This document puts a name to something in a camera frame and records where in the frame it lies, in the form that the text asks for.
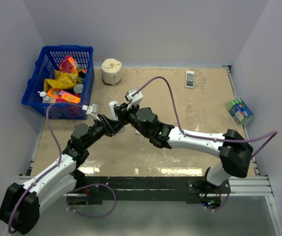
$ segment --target toilet paper roll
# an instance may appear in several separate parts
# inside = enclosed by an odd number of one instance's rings
[[[121,80],[122,63],[116,59],[106,59],[101,65],[102,80],[105,84],[116,85]]]

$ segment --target yellow bag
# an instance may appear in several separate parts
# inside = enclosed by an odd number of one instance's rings
[[[72,89],[78,83],[78,76],[72,73],[54,71],[55,79],[45,79],[43,84],[43,90],[49,91],[52,87],[58,90]]]

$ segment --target white remote control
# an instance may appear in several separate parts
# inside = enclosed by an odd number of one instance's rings
[[[185,87],[189,89],[194,88],[194,71],[186,71]]]

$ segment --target blue crate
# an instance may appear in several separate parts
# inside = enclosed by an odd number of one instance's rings
[[[67,55],[71,55],[77,63],[87,69],[83,83],[83,92],[79,105],[89,105],[93,82],[93,48],[76,45],[45,46],[41,49],[35,70],[31,79],[28,80],[27,89],[22,98],[22,104],[33,107],[43,116],[46,116],[50,104],[42,103],[42,97],[38,91],[43,91],[44,79],[54,79],[54,70],[58,70],[59,63]],[[50,109],[50,119],[86,119],[85,111],[77,106],[58,104]]]

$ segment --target wooden table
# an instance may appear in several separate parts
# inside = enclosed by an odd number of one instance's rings
[[[185,88],[187,70],[195,72],[195,88]],[[164,76],[174,93],[177,111],[183,129],[225,133],[228,128],[244,136],[225,108],[234,98],[229,77],[223,68],[123,68],[122,80],[116,86],[102,82],[101,69],[95,70],[91,103],[99,105],[100,114],[110,116],[108,103],[125,102],[125,92],[141,87],[154,76]],[[177,126],[171,98],[163,80],[156,80],[143,91],[141,107],[150,107],[161,122]],[[88,118],[78,120],[52,120],[53,130],[65,148],[74,125],[84,122],[93,124]],[[89,148],[89,157],[79,168],[86,175],[94,176],[201,176],[219,159],[211,155],[186,149],[159,149],[148,139],[136,135],[127,125],[125,132],[115,137],[102,137]],[[37,175],[57,159],[58,148],[47,124],[43,128],[31,175]],[[253,165],[248,176],[255,176]]]

